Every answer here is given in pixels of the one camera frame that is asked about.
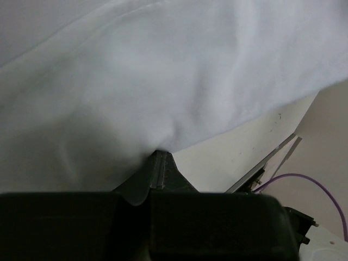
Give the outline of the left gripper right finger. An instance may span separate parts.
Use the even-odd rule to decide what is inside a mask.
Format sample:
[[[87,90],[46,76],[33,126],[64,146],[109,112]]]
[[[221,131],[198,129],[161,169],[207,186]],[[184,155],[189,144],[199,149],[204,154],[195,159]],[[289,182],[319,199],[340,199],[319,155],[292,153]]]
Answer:
[[[273,197],[203,193],[159,153],[161,188],[151,192],[152,260],[298,260],[284,207]]]

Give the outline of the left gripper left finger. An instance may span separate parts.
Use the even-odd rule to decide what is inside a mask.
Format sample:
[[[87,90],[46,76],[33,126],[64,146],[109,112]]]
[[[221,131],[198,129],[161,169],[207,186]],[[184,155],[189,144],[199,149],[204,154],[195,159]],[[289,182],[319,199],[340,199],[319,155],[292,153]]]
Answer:
[[[113,191],[1,194],[1,260],[127,259],[147,234],[162,160],[154,152]]]

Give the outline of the white fabric skirt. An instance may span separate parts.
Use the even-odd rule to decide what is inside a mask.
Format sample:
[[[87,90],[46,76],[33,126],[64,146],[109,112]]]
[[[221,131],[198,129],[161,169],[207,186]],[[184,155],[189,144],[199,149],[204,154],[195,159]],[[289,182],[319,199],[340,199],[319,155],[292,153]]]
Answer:
[[[347,1],[1,1],[1,191],[112,190],[347,78]]]

